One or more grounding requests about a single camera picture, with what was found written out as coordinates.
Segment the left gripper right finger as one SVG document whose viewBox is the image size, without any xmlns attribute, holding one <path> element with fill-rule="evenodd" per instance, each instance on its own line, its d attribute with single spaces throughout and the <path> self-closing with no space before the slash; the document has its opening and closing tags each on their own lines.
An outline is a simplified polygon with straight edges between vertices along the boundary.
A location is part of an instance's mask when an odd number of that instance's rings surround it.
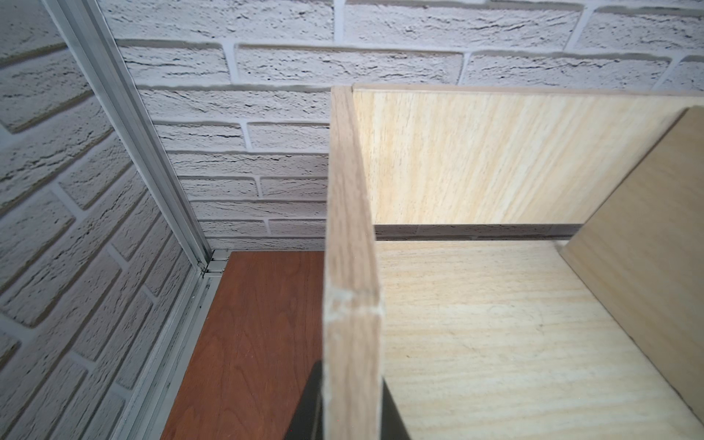
<svg viewBox="0 0 704 440">
<path fill-rule="evenodd" d="M 410 435 L 385 379 L 382 385 L 381 440 L 410 440 Z"/>
</svg>

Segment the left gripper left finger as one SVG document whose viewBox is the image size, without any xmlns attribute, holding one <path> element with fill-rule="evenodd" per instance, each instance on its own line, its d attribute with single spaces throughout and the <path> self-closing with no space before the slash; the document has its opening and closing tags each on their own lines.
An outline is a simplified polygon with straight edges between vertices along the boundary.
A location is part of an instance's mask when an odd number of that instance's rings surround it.
<svg viewBox="0 0 704 440">
<path fill-rule="evenodd" d="M 313 364 L 284 440 L 321 440 L 323 436 L 323 366 Z"/>
</svg>

